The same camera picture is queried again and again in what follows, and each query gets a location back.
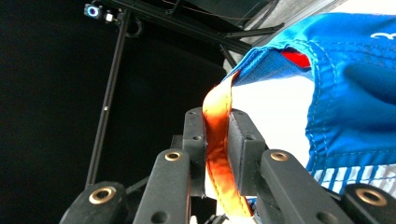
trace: screw hole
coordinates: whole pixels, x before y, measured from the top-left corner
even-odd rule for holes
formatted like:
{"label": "screw hole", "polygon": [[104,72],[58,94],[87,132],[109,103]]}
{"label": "screw hole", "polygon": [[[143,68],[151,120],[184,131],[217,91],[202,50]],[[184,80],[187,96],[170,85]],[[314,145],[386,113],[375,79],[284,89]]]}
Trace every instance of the screw hole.
{"label": "screw hole", "polygon": [[318,220],[323,224],[338,224],[338,218],[327,212],[317,213]]}
{"label": "screw hole", "polygon": [[356,189],[356,194],[365,203],[369,203],[374,206],[387,205],[387,199],[378,191],[372,189]]}
{"label": "screw hole", "polygon": [[165,155],[167,161],[178,161],[181,158],[181,153],[179,152],[169,152]]}
{"label": "screw hole", "polygon": [[254,135],[247,135],[247,140],[255,140],[256,137]]}
{"label": "screw hole", "polygon": [[116,194],[116,190],[113,187],[104,187],[101,189],[97,189],[90,195],[90,203],[93,204],[106,203],[110,201],[115,194]]}
{"label": "screw hole", "polygon": [[271,153],[271,158],[276,161],[286,161],[289,159],[288,155],[283,152],[273,152]]}
{"label": "screw hole", "polygon": [[105,197],[107,197],[108,196],[108,192],[106,191],[106,190],[102,190],[102,191],[99,191],[97,194],[96,194],[96,197],[98,197],[98,199],[104,199]]}
{"label": "screw hole", "polygon": [[152,223],[164,223],[168,219],[168,215],[165,212],[156,212],[151,217]]}

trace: cable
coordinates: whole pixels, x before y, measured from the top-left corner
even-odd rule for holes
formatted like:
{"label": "cable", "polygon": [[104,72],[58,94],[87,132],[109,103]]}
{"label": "cable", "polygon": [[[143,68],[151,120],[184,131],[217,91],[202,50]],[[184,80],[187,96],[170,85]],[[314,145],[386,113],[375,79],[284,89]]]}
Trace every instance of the cable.
{"label": "cable", "polygon": [[149,176],[147,176],[146,178],[140,180],[139,182],[133,184],[131,187],[126,189],[126,194],[128,195],[137,191],[138,189],[141,189],[143,186],[147,185],[148,182],[149,182]]}
{"label": "cable", "polygon": [[[165,2],[166,4],[170,4],[170,5],[175,5],[175,3],[169,2],[169,1],[166,1],[166,0],[163,0],[163,2]],[[206,15],[209,15],[209,16],[215,16],[215,17],[225,18],[225,19],[229,19],[229,20],[241,21],[241,20],[254,19],[254,17],[251,17],[251,18],[237,18],[237,17],[222,16],[222,15],[219,15],[219,14],[214,14],[214,13],[210,13],[210,12],[201,11],[201,10],[198,10],[198,9],[195,9],[195,8],[192,8],[192,7],[184,7],[184,8],[186,8],[188,10],[191,10],[191,11],[198,12],[198,13],[206,14]]]}
{"label": "cable", "polygon": [[265,14],[262,16],[262,18],[257,21],[251,28],[250,30],[256,30],[258,29],[267,19],[268,17],[273,13],[274,9],[276,8],[277,4],[279,3],[279,0],[273,0],[271,2],[270,8],[268,8],[268,11],[265,12]]}

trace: black metal frame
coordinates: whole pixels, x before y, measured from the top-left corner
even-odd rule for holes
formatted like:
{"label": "black metal frame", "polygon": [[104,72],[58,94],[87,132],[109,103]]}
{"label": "black metal frame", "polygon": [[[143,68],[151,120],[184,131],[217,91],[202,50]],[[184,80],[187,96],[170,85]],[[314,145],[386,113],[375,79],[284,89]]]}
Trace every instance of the black metal frame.
{"label": "black metal frame", "polygon": [[[65,212],[61,223],[189,223],[190,196],[202,197],[205,184],[201,181],[205,177],[201,111],[202,108],[195,108],[186,113],[185,132],[182,138],[174,138],[173,142],[173,146],[182,148],[161,152],[149,179],[127,190],[115,182],[90,186]],[[352,184],[346,187],[341,197],[329,193],[291,154],[278,149],[269,150],[248,114],[233,111],[230,125],[234,126],[234,131],[229,132],[231,147],[228,154],[233,171],[240,171],[233,172],[234,179],[243,181],[236,186],[240,193],[242,190],[250,196],[257,196],[255,218],[260,222],[396,223],[396,200],[382,189]],[[132,211],[128,195],[146,183],[138,209]],[[222,223],[224,219],[211,218],[208,223]]]}
{"label": "black metal frame", "polygon": [[117,24],[120,27],[120,31],[107,82],[105,100],[103,102],[98,129],[93,145],[92,158],[85,185],[86,188],[90,185],[93,185],[96,180],[103,143],[106,135],[106,127],[110,114],[111,103],[114,90],[116,88],[118,72],[120,69],[120,60],[122,57],[123,46],[125,43],[125,37],[129,36],[127,30],[132,15],[145,21],[155,22],[166,28],[181,32],[182,34],[190,35],[202,41],[218,44],[225,59],[232,67],[236,66],[236,61],[233,59],[230,51],[244,55],[251,49],[249,44],[236,38],[254,35],[269,35],[276,32],[283,26],[283,24],[280,24],[276,27],[269,27],[255,31],[221,34],[204,27],[203,25],[197,25],[195,22],[191,21],[190,18],[181,15],[179,11],[183,8],[185,0],[177,0],[174,7],[170,10],[155,7],[139,0],[132,0],[130,2],[122,0],[106,0],[104,2],[108,3],[110,6],[119,8],[120,13],[117,17]]}
{"label": "black metal frame", "polygon": [[108,76],[108,82],[105,93],[105,100],[103,101],[102,111],[100,114],[98,129],[96,131],[95,142],[93,145],[90,168],[88,171],[87,181],[85,187],[93,185],[96,180],[97,171],[99,168],[99,161],[102,154],[103,143],[105,141],[106,128],[108,117],[110,115],[111,103],[113,101],[114,90],[116,89],[117,78],[120,70],[120,62],[122,57],[125,37],[127,36],[128,24],[131,18],[129,10],[124,10],[119,13],[118,24],[120,26],[119,36],[117,38],[117,45],[114,51],[113,62]]}

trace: orange fabric strap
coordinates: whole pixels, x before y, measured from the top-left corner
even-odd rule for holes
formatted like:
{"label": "orange fabric strap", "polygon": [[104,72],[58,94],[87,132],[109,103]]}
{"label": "orange fabric strap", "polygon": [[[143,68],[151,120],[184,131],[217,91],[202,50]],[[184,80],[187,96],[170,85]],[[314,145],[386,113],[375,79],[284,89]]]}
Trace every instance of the orange fabric strap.
{"label": "orange fabric strap", "polygon": [[229,216],[251,217],[245,197],[239,195],[227,156],[228,122],[232,108],[231,86],[239,72],[210,91],[203,105],[207,152],[206,169],[218,203]]}

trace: white fabric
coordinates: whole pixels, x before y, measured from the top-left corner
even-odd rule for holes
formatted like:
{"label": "white fabric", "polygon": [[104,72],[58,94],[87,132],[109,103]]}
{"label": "white fabric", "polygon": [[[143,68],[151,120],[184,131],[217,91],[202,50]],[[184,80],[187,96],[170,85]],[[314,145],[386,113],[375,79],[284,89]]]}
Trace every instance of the white fabric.
{"label": "white fabric", "polygon": [[[348,0],[332,12],[396,15],[395,8],[396,1],[394,0]],[[309,142],[305,137],[305,127],[308,107],[311,104],[314,92],[314,83],[304,77],[290,77],[233,87],[232,92],[233,108],[243,110],[249,114],[267,145],[270,148],[278,148],[290,152],[303,166],[306,166],[309,158]],[[359,169],[359,167],[353,168],[351,175],[356,175]],[[373,167],[371,166],[365,167],[363,175],[370,175],[372,169]],[[386,169],[387,176],[396,174],[394,165]],[[342,168],[339,169],[336,178],[343,178],[345,173],[343,171]],[[318,179],[322,172],[317,171],[315,177]],[[325,179],[330,180],[329,178],[332,178],[333,172],[334,170],[328,169]],[[366,182],[386,190],[393,197],[396,197],[395,178]],[[322,186],[329,187],[329,182],[323,182]],[[336,182],[333,190],[341,187],[342,182]],[[212,188],[209,179],[206,178],[206,195],[216,198]],[[238,220],[233,221],[233,223],[244,223],[245,221]]]}
{"label": "white fabric", "polygon": [[248,113],[269,148],[290,152],[306,166],[309,142],[305,137],[314,83],[290,77],[233,87],[233,108]]}

